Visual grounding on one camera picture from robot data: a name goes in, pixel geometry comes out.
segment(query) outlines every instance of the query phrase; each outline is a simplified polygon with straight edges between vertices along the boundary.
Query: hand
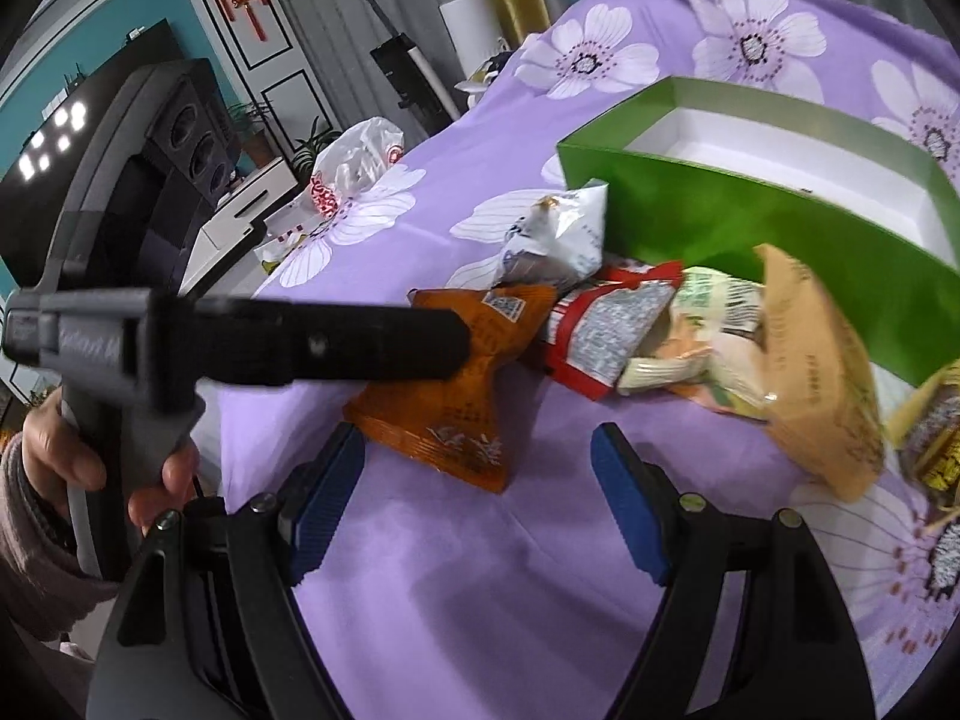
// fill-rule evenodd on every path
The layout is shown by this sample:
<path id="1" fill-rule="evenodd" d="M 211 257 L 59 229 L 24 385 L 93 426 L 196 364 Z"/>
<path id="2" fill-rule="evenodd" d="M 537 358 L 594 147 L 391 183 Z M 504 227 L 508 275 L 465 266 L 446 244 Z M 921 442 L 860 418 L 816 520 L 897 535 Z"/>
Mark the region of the hand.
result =
<path id="1" fill-rule="evenodd" d="M 37 495 L 69 521 L 67 485 L 89 493 L 102 490 L 107 469 L 61 416 L 61 399 L 62 392 L 57 389 L 27 415 L 23 424 L 23 469 Z M 199 466 L 197 447 L 186 442 L 163 464 L 161 481 L 130 496 L 127 513 L 131 522 L 146 533 L 159 514 L 182 509 L 193 497 L 193 477 Z"/>

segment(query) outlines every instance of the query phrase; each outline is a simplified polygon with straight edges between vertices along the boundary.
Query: purple bedsheet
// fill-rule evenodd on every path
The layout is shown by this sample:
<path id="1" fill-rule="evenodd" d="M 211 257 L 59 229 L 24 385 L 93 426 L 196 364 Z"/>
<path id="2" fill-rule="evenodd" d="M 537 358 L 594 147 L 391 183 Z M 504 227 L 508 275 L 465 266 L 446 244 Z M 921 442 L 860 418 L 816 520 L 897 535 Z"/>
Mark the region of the purple bedsheet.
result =
<path id="1" fill-rule="evenodd" d="M 751 83 L 875 121 L 960 159 L 960 62 L 945 42 L 842 0 L 582 0 L 519 52 L 480 106 L 394 167 L 296 252 L 262 293 L 405 303 L 411 288 L 477 288 L 509 225 L 562 181 L 555 143 L 661 76 Z M 891 383 L 890 397 L 902 396 Z M 880 712 L 928 662 L 957 603 L 926 590 L 935 542 L 890 464 L 858 504 L 813 485 L 755 424 L 668 395 L 601 404 L 519 365 L 499 377 L 514 470 L 500 496 L 378 445 L 323 567 L 296 591 L 359 720 L 602 718 L 659 589 L 632 567 L 589 468 L 614 421 L 681 490 L 814 529 L 861 637 Z M 311 459 L 354 386 L 222 393 L 224 493 L 236 508 Z M 696 704 L 715 696 L 736 599 Z"/>

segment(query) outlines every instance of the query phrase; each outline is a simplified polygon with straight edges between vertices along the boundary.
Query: snack bag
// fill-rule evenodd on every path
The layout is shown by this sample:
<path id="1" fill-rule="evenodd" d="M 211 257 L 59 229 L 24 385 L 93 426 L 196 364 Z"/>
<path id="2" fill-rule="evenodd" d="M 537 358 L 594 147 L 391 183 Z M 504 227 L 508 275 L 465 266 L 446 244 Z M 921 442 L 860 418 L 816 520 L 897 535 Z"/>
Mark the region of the snack bag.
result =
<path id="1" fill-rule="evenodd" d="M 766 264 L 767 432 L 851 503 L 883 470 L 870 358 L 813 271 L 771 245 Z"/>
<path id="2" fill-rule="evenodd" d="M 599 400 L 611 392 L 682 281 L 679 262 L 645 272 L 603 268 L 550 313 L 542 364 L 560 384 Z"/>
<path id="3" fill-rule="evenodd" d="M 267 275 L 272 274 L 296 247 L 309 235 L 304 225 L 298 224 L 288 233 L 270 238 L 265 244 L 258 245 L 253 250 Z"/>
<path id="4" fill-rule="evenodd" d="M 683 276 L 670 306 L 670 338 L 637 349 L 617 391 L 665 386 L 711 410 L 762 419 L 762 285 L 709 268 L 689 268 Z"/>
<path id="5" fill-rule="evenodd" d="M 446 382 L 369 384 L 344 415 L 375 442 L 501 493 L 507 463 L 493 408 L 493 372 L 529 346 L 556 297 L 544 286 L 413 293 L 418 308 L 459 314 L 472 334 L 469 360 Z"/>
<path id="6" fill-rule="evenodd" d="M 887 425 L 907 479 L 941 512 L 960 514 L 960 361 L 931 376 Z"/>
<path id="7" fill-rule="evenodd" d="M 539 200 L 507 232 L 496 284 L 546 284 L 560 295 L 593 276 L 603 263 L 607 185 L 558 191 Z"/>

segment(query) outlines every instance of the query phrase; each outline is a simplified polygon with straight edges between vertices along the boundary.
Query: beige paper bag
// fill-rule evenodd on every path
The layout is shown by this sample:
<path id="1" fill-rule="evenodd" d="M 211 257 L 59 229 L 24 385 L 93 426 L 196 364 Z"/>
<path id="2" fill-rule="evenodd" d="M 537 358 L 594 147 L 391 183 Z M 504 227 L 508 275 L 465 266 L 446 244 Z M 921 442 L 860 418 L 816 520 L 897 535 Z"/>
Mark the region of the beige paper bag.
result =
<path id="1" fill-rule="evenodd" d="M 883 442 L 870 358 L 813 271 L 771 245 L 766 264 L 768 433 L 838 498 L 880 477 Z"/>

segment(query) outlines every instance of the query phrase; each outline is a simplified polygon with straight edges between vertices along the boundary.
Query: finger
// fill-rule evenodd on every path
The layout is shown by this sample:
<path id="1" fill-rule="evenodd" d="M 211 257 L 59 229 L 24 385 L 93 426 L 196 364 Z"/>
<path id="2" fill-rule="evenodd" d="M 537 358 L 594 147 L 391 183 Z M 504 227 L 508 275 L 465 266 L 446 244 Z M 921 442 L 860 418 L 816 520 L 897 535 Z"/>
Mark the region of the finger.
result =
<path id="1" fill-rule="evenodd" d="M 156 485 L 155 487 L 142 488 L 136 490 L 130 496 L 130 502 L 127 504 L 127 514 L 131 522 L 146 533 L 154 520 L 167 511 L 167 509 L 179 509 L 181 502 L 174 499 L 174 496 L 167 493 L 167 490 Z"/>
<path id="2" fill-rule="evenodd" d="M 193 477 L 200 468 L 200 452 L 192 440 L 176 450 L 163 464 L 163 486 L 171 497 L 183 506 L 193 493 Z"/>
<path id="3" fill-rule="evenodd" d="M 69 485 L 91 492 L 100 490 L 107 483 L 107 469 L 59 414 L 59 402 L 61 395 L 56 391 L 28 414 L 24 422 L 27 455 Z"/>

